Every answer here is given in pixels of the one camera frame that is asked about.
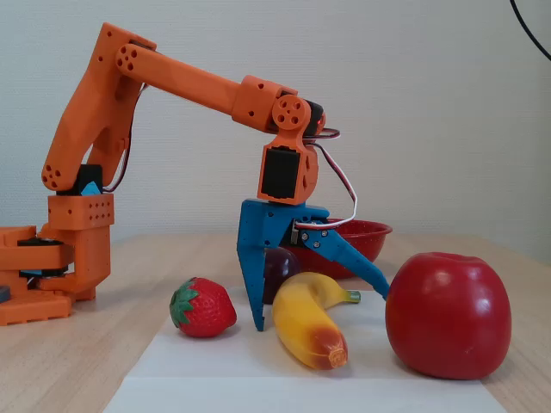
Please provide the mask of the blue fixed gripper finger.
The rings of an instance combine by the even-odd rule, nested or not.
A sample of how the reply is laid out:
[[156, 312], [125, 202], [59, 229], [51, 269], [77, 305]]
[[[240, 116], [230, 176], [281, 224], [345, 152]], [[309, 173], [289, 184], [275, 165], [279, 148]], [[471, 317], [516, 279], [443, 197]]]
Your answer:
[[257, 331], [263, 331], [264, 248], [239, 245], [238, 259], [255, 327]]

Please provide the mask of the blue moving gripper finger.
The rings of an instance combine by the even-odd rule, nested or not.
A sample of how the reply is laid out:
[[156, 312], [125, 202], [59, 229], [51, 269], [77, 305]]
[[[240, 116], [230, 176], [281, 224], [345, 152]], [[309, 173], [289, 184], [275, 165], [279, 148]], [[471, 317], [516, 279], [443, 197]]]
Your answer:
[[302, 243], [330, 262], [337, 262], [357, 277], [366, 281], [384, 300], [389, 284], [385, 275], [336, 230], [300, 230]]

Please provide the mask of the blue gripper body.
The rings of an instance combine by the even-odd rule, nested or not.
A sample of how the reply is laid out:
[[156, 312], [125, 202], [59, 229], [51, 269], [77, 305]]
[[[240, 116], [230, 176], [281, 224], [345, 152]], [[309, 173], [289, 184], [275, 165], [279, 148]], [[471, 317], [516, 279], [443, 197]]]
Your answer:
[[305, 248], [300, 230], [294, 232], [294, 222], [327, 223], [330, 213], [320, 206], [291, 206], [264, 200], [245, 200], [241, 205], [238, 227], [238, 249], [244, 247]]

